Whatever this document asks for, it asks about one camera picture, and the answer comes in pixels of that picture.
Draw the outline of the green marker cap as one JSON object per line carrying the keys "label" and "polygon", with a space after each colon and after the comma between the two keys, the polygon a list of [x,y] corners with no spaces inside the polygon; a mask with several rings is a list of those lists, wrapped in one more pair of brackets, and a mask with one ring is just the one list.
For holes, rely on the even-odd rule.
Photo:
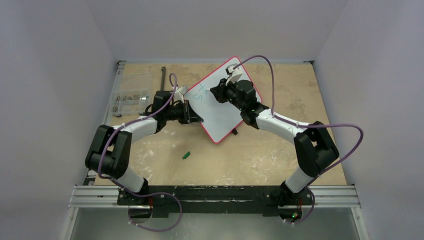
{"label": "green marker cap", "polygon": [[191,155],[191,152],[188,151],[187,153],[185,153],[182,157],[183,160],[187,159],[189,156]]}

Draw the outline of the pink framed whiteboard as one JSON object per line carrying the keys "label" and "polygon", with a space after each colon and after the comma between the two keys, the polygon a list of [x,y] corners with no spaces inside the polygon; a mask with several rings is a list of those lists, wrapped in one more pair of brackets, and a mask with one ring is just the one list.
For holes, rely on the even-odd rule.
{"label": "pink framed whiteboard", "polygon": [[233,129],[243,123],[240,111],[231,103],[219,103],[210,89],[219,84],[221,79],[228,77],[226,68],[232,64],[239,64],[240,58],[233,56],[218,68],[209,73],[202,80],[191,86],[184,95],[192,109],[203,118],[200,125],[203,127],[212,142],[218,144],[230,135]]}

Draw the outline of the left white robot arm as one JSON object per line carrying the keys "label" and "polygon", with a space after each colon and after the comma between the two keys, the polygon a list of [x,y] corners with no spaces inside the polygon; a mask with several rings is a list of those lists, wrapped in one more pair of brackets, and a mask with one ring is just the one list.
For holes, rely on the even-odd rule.
{"label": "left white robot arm", "polygon": [[129,166],[131,146],[144,137],[160,132],[169,121],[186,125],[201,123],[203,118],[180,94],[159,90],[154,95],[153,103],[139,118],[121,125],[103,124],[97,128],[85,158],[85,166],[98,176],[130,191],[129,197],[136,204],[146,203],[149,184]]}

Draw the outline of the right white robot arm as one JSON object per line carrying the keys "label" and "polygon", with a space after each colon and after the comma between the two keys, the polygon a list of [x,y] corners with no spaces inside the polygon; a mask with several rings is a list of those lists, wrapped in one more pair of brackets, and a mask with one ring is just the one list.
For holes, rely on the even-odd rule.
{"label": "right white robot arm", "polygon": [[294,145],[298,168],[282,183],[280,196],[284,202],[292,204],[298,200],[300,191],[339,158],[339,151],[323,123],[296,123],[272,113],[257,100],[251,81],[227,83],[223,78],[210,92],[218,103],[230,103],[237,108],[246,125],[273,133]]}

